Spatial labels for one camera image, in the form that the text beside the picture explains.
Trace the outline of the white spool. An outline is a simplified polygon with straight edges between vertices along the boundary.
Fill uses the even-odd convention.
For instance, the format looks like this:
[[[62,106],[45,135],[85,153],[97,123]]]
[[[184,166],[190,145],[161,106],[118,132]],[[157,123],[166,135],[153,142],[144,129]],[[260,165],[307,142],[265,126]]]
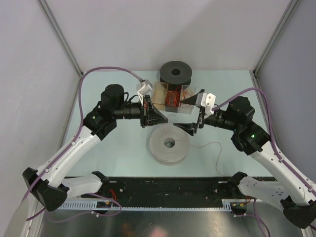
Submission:
[[[189,135],[170,123],[158,126],[149,138],[152,155],[164,165],[181,163],[187,157],[190,146]]]

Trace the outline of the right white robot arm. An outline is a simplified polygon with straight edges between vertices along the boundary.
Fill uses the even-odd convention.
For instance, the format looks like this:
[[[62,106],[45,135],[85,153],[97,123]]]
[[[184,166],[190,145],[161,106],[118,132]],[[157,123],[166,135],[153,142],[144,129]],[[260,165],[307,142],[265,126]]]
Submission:
[[[316,184],[277,147],[273,129],[270,127],[266,132],[252,120],[255,109],[248,98],[242,96],[250,90],[245,89],[218,106],[214,94],[201,90],[181,101],[199,108],[197,122],[175,123],[175,126],[190,135],[205,125],[232,131],[231,141],[235,148],[265,167],[278,184],[258,181],[237,172],[229,179],[229,195],[257,198],[280,210],[296,227],[305,229],[316,219]]]

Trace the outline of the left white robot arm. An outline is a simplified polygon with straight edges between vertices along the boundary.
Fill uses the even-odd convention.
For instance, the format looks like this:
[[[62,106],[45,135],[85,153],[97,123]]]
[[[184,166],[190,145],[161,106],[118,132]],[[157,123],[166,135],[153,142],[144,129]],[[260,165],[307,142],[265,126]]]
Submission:
[[[108,194],[108,179],[94,171],[87,176],[67,178],[70,169],[94,146],[100,143],[117,126],[118,119],[138,119],[142,128],[168,123],[152,103],[153,86],[144,81],[137,86],[139,102],[127,100],[123,86],[110,84],[101,93],[100,101],[80,123],[78,132],[51,159],[37,169],[27,168],[22,176],[31,193],[51,212],[66,200],[96,194]]]

